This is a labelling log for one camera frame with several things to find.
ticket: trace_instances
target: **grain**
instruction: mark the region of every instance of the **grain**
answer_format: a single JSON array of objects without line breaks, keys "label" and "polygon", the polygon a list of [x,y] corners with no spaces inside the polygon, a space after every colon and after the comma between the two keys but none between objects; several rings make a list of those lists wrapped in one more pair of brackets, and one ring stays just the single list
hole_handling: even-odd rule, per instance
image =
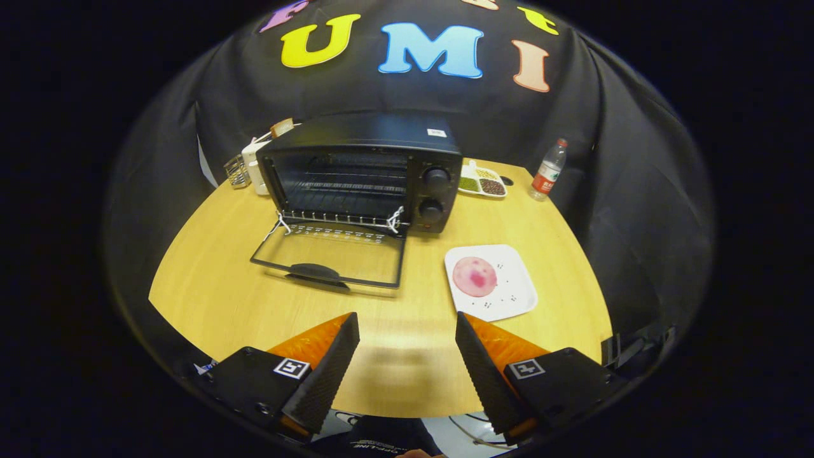
[{"label": "grain", "polygon": [[489,173],[489,172],[487,172],[486,170],[477,169],[475,172],[476,172],[476,173],[478,174],[478,176],[479,176],[479,177],[481,177],[481,178],[491,178],[491,179],[495,179],[495,178],[497,178],[497,177],[496,177],[494,174],[490,174],[490,173]]}]

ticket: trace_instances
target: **toaster oven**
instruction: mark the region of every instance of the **toaster oven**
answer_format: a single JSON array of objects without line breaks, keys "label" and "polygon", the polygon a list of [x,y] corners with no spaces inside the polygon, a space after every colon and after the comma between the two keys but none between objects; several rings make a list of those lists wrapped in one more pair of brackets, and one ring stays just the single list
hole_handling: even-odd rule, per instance
[{"label": "toaster oven", "polygon": [[278,220],[253,262],[389,288],[399,285],[407,231],[444,230],[462,166],[443,119],[397,112],[308,120],[256,159]]}]

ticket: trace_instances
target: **water bottle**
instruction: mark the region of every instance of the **water bottle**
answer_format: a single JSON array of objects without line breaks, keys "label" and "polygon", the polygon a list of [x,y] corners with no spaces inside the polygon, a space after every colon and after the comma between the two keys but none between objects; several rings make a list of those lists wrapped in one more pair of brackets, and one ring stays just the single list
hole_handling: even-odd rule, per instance
[{"label": "water bottle", "polygon": [[546,200],[549,192],[554,187],[554,182],[559,178],[562,168],[565,167],[565,148],[568,142],[565,139],[557,140],[557,144],[545,154],[543,163],[537,170],[537,175],[532,181],[532,187],[528,190],[528,195],[534,200]]}]

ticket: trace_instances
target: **white plate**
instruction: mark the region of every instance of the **white plate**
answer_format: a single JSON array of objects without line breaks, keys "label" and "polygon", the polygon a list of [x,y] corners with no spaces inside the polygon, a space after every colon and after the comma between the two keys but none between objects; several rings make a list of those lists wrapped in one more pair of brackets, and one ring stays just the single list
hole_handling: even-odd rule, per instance
[{"label": "white plate", "polygon": [[[458,261],[469,256],[481,258],[492,265],[497,274],[497,286],[484,297],[473,297],[461,291],[453,281],[453,269]],[[516,249],[506,244],[462,246],[450,249],[444,257],[447,281],[453,294],[455,310],[484,321],[526,313],[537,306],[537,291],[526,265]]]},{"label": "white plate", "polygon": [[[487,176],[480,176],[478,172],[485,173]],[[486,196],[492,197],[495,199],[502,199],[509,194],[509,190],[506,188],[506,185],[503,183],[501,176],[497,174],[494,170],[486,169],[484,167],[478,167],[478,164],[475,161],[469,161],[469,165],[464,164],[461,167],[461,178],[472,178],[475,180],[475,185],[478,187],[477,191],[470,191],[468,189],[463,189],[462,187],[458,188],[458,192],[463,192],[465,194],[477,194],[479,196]],[[484,192],[484,189],[480,186],[480,179],[481,178],[488,178],[493,181],[497,181],[503,186],[503,194],[489,194],[488,192]]]}]

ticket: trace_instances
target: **pink food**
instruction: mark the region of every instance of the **pink food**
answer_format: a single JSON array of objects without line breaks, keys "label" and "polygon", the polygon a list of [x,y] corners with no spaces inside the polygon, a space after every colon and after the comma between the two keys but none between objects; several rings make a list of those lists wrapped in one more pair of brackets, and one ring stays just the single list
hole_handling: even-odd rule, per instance
[{"label": "pink food", "polygon": [[483,297],[489,295],[497,286],[497,273],[488,262],[469,256],[455,264],[453,282],[464,293]]}]

